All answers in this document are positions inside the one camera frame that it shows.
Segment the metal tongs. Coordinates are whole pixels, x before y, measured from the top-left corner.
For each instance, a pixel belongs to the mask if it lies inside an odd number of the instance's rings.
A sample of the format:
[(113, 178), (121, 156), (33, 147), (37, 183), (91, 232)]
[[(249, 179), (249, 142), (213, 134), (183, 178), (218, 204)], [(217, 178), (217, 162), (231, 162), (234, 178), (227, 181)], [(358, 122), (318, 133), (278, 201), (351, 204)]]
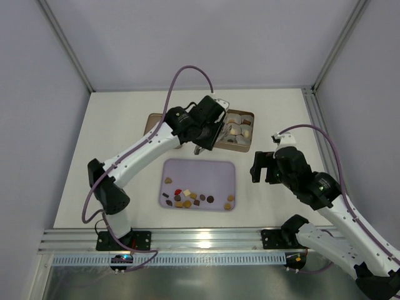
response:
[(201, 129), (200, 135), (193, 141), (196, 145), (195, 155), (200, 155), (204, 150), (211, 151), (214, 145), (227, 134), (225, 118), (228, 109), (227, 101), (205, 96), (190, 110), (190, 115)]

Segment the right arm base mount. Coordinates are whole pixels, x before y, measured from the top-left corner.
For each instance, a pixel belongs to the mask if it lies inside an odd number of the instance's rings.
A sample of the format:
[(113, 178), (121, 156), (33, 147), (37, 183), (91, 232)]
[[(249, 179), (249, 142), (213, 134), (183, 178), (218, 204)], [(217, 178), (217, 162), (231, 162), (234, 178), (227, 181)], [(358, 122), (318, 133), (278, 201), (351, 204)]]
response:
[(263, 249), (305, 249), (295, 237), (295, 234), (282, 229), (263, 229), (261, 231)]

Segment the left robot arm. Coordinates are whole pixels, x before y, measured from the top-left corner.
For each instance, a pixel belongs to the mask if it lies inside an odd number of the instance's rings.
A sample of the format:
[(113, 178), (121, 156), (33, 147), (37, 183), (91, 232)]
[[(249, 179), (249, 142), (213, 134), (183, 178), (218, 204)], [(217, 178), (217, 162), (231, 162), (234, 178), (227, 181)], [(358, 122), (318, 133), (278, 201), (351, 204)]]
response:
[(129, 181), (159, 156), (186, 143), (194, 154), (210, 151), (223, 136), (229, 103), (205, 96), (188, 107), (172, 107), (138, 142), (107, 161), (93, 159), (87, 165), (90, 192), (101, 204), (107, 230), (117, 244), (132, 230), (126, 208), (130, 198), (124, 191)]

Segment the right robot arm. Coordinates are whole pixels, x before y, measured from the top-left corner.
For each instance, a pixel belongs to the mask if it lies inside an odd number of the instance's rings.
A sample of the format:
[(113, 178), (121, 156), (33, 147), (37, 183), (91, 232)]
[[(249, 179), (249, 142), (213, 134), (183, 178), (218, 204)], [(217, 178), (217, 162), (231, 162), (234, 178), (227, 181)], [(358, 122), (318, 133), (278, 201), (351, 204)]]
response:
[(311, 248), (339, 266), (369, 299), (399, 296), (399, 251), (394, 249), (345, 200), (339, 183), (325, 172), (311, 170), (294, 146), (277, 152), (257, 151), (250, 169), (258, 183), (265, 168), (266, 182), (283, 184), (302, 203), (327, 219), (345, 238), (339, 241), (298, 214), (281, 226), (280, 240), (290, 248)]

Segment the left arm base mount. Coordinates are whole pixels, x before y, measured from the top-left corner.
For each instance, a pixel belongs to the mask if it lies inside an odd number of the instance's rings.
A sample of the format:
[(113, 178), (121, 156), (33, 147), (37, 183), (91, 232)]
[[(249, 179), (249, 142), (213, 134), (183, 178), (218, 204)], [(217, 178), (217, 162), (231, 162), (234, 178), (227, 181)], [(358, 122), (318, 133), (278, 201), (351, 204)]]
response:
[[(126, 247), (139, 251), (148, 251), (151, 248), (151, 231), (131, 231), (119, 239)], [(100, 231), (96, 241), (97, 251), (125, 251), (111, 236), (109, 231)]]

